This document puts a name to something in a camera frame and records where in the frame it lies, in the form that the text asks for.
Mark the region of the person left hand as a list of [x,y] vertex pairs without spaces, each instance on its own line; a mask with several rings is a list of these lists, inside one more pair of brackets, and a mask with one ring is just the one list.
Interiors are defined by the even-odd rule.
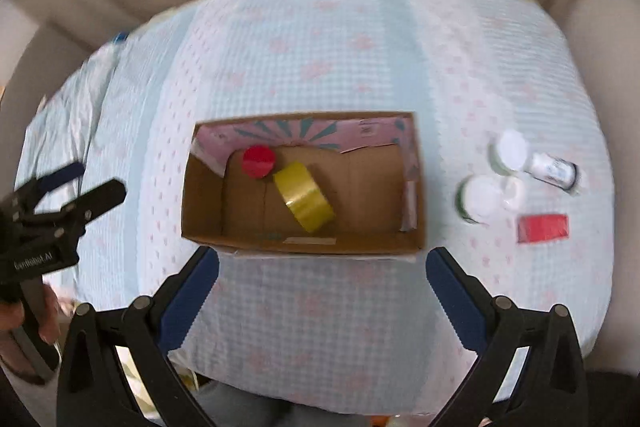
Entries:
[[[58,296],[50,285],[44,284],[43,290],[43,316],[39,322],[39,335],[43,341],[53,345],[60,335],[60,326],[58,326]],[[17,329],[22,326],[25,320],[25,311],[23,303],[6,303],[1,301],[0,320],[2,332]]]

